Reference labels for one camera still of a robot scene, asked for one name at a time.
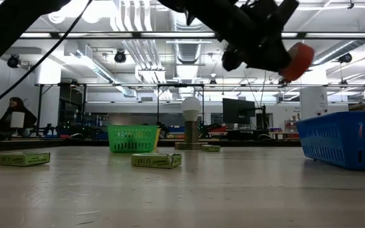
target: cardboard box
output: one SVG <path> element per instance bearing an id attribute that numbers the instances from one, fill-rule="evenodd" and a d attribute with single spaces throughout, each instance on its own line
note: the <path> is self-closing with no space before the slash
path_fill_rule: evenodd
<path id="1" fill-rule="evenodd" d="M 203 145 L 201 147 L 201 150 L 205 151 L 205 152 L 220 152 L 221 147 L 220 146 L 214 146 L 214 145 Z"/>
<path id="2" fill-rule="evenodd" d="M 27 167 L 50 162 L 50 153 L 6 153 L 0 155 L 0 165 Z"/>
<path id="3" fill-rule="evenodd" d="M 179 154 L 144 153 L 132 155 L 132 166 L 152 168 L 176 168 L 183 156 Z"/>

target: person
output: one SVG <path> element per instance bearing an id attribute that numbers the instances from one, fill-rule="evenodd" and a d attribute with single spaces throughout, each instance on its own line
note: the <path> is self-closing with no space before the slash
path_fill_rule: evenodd
<path id="1" fill-rule="evenodd" d="M 27 129 L 31 129 L 33 127 L 37 118 L 25 107 L 22 99 L 20 98 L 10 99 L 10 105 L 3 117 L 0 119 L 0 132 L 10 134 L 16 131 L 16 129 L 11 128 L 11 118 L 14 111 L 23 112 L 25 114 L 23 129 L 18 129 L 18 133 L 23 136 L 29 136 L 29 130 Z"/>

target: dark hair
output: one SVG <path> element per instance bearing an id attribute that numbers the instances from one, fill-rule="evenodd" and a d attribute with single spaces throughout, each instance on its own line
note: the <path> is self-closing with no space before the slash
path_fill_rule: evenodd
<path id="1" fill-rule="evenodd" d="M 16 110 L 23 110 L 26 109 L 22 99 L 20 98 L 10 98 L 10 101 L 16 102 L 18 105 L 15 107 Z"/>

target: blue basket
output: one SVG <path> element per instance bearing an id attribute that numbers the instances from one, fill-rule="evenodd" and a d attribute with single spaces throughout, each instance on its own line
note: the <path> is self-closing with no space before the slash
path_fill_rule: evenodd
<path id="1" fill-rule="evenodd" d="M 345 111 L 297 122 L 308 158 L 365 170 L 365 111 Z"/>

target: green basket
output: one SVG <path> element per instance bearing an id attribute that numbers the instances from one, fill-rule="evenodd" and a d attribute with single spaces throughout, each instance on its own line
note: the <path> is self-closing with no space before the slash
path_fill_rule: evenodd
<path id="1" fill-rule="evenodd" d="M 114 153 L 152 152 L 158 126 L 109 125 L 109 147 Z"/>

